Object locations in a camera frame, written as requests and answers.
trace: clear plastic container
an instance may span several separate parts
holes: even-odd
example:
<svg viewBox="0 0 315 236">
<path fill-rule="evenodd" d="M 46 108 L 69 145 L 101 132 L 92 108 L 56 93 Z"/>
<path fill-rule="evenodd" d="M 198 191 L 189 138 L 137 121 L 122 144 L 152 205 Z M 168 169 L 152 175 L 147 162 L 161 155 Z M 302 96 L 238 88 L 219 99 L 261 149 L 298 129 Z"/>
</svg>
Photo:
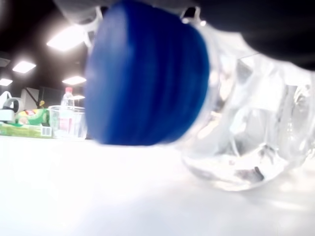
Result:
<svg viewBox="0 0 315 236">
<path fill-rule="evenodd" d="M 83 140 L 87 136 L 85 109 L 73 106 L 50 106 L 50 127 L 57 139 Z"/>
<path fill-rule="evenodd" d="M 313 154 L 313 73 L 250 49 L 236 33 L 192 22 L 211 62 L 208 95 L 178 144 L 185 165 L 212 186 L 238 191 Z"/>
</svg>

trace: plastic bottle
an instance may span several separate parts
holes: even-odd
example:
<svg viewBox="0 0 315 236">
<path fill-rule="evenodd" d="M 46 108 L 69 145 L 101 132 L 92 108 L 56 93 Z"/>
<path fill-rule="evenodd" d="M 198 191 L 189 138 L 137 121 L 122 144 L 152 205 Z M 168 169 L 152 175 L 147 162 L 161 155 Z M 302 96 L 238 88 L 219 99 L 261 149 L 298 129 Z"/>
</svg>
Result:
<svg viewBox="0 0 315 236">
<path fill-rule="evenodd" d="M 185 23 L 133 1 L 108 10 L 86 71 L 91 136 L 172 144 L 191 172 L 229 191 L 257 187 L 312 155 L 313 73 L 258 54 L 239 34 Z"/>
<path fill-rule="evenodd" d="M 74 100 L 72 95 L 72 88 L 66 87 L 65 94 L 63 95 L 63 99 L 61 100 L 62 106 L 74 106 Z"/>
<path fill-rule="evenodd" d="M 192 24 L 212 73 L 199 117 L 178 141 L 185 165 L 214 187 L 239 191 L 313 155 L 313 73 L 254 52 L 239 34 Z"/>
</svg>

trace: blue bottle cap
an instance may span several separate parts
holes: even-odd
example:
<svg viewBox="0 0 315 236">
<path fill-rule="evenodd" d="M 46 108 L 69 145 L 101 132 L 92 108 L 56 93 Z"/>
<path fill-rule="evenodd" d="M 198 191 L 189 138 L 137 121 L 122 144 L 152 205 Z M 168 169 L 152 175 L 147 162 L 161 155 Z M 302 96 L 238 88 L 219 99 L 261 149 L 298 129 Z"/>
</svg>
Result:
<svg viewBox="0 0 315 236">
<path fill-rule="evenodd" d="M 177 16 L 135 1 L 112 6 L 86 67 L 89 134 L 111 145 L 179 139 L 201 109 L 209 65 L 202 37 Z"/>
</svg>

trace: white tabletop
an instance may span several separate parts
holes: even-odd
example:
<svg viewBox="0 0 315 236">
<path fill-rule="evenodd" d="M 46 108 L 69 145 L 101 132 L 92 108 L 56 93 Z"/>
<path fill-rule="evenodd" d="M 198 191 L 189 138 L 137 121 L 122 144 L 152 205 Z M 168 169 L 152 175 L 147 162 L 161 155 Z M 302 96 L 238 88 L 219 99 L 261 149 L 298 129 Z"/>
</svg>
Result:
<svg viewBox="0 0 315 236">
<path fill-rule="evenodd" d="M 0 136 L 1 236 L 314 233 L 314 161 L 229 193 L 191 175 L 171 148 Z"/>
</svg>

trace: fluorescent light panel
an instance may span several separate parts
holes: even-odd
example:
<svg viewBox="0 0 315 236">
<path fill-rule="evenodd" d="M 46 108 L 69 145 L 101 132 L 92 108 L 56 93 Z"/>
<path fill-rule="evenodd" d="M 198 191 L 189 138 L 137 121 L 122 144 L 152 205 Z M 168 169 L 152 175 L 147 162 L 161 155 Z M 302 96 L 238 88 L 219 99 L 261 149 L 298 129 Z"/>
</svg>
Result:
<svg viewBox="0 0 315 236">
<path fill-rule="evenodd" d="M 85 81 L 86 79 L 81 76 L 74 76 L 74 77 L 64 80 L 63 83 L 68 84 L 68 85 L 77 85 Z"/>
<path fill-rule="evenodd" d="M 0 85 L 1 85 L 1 86 L 8 86 L 8 85 L 11 84 L 12 82 L 13 82 L 12 80 L 0 79 Z"/>
<path fill-rule="evenodd" d="M 19 62 L 12 70 L 25 74 L 32 70 L 35 66 L 35 64 L 23 60 Z"/>
<path fill-rule="evenodd" d="M 84 41 L 83 31 L 76 26 L 66 28 L 55 37 L 53 37 L 47 45 L 59 51 L 67 51 Z"/>
<path fill-rule="evenodd" d="M 75 95 L 73 96 L 73 100 L 80 100 L 80 99 L 83 99 L 85 98 L 85 96 L 82 96 L 82 95 Z"/>
</svg>

